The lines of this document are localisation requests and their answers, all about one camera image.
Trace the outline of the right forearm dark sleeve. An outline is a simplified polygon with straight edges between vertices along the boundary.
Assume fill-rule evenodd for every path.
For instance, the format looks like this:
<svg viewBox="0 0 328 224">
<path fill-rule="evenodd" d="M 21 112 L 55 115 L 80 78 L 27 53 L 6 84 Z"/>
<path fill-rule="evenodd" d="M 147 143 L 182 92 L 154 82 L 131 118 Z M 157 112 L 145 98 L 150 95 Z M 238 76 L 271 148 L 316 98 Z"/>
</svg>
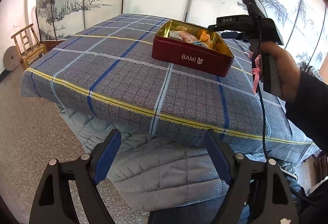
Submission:
<svg viewBox="0 0 328 224">
<path fill-rule="evenodd" d="M 326 154 L 327 84 L 305 72 L 300 73 L 295 99 L 286 104 L 286 117 Z"/>
</svg>

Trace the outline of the right hand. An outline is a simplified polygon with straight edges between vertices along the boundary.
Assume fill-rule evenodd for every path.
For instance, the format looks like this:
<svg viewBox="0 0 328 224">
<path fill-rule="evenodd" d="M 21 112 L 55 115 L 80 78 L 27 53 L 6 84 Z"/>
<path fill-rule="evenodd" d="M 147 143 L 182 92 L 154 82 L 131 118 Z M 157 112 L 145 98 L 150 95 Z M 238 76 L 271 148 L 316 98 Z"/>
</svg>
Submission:
<svg viewBox="0 0 328 224">
<path fill-rule="evenodd" d="M 260 80 L 265 92 L 293 103 L 300 83 L 300 70 L 292 56 L 271 41 L 256 42 L 251 40 L 249 50 L 254 56 L 261 54 Z"/>
</svg>

